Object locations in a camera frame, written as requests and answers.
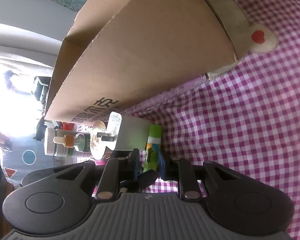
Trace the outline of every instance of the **gray ribbed surface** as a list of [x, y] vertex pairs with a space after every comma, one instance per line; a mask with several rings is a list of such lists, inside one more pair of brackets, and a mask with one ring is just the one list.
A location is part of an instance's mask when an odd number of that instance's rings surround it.
[[30, 237], [13, 232], [7, 240], [291, 240], [283, 232], [272, 236], [242, 236], [212, 221], [200, 205], [181, 201], [175, 193], [122, 194], [99, 204], [91, 216], [59, 236]]

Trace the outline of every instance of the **white wall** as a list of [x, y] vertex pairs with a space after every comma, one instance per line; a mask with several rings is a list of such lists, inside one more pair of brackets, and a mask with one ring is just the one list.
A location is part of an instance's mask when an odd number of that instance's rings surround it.
[[0, 24], [0, 46], [58, 55], [61, 41], [24, 29]]
[[51, 0], [0, 0], [0, 23], [62, 41], [76, 12]]

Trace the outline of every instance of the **bottle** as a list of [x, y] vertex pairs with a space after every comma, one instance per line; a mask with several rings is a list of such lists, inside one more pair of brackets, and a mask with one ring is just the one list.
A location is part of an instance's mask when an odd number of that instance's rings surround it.
[[44, 154], [58, 157], [81, 157], [82, 153], [76, 152], [74, 148], [66, 148], [62, 144], [55, 144], [53, 142], [55, 136], [63, 137], [66, 134], [75, 136], [77, 133], [78, 132], [47, 127], [44, 134]]
[[53, 142], [63, 144], [64, 147], [74, 148], [78, 152], [90, 152], [90, 134], [77, 133], [75, 136], [66, 134], [63, 137], [55, 136]]

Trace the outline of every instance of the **blue circle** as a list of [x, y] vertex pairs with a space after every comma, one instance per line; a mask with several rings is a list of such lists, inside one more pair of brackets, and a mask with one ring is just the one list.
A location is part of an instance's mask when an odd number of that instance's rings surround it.
[[22, 154], [22, 160], [27, 165], [32, 165], [37, 160], [37, 156], [35, 155], [34, 151], [32, 150], [26, 150]]

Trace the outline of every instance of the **dropper bottle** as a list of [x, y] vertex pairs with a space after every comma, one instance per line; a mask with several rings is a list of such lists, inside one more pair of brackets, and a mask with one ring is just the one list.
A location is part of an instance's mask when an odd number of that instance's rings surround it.
[[75, 136], [66, 134], [63, 137], [55, 136], [53, 142], [67, 148], [74, 148], [78, 152], [90, 152], [90, 134], [77, 133]]

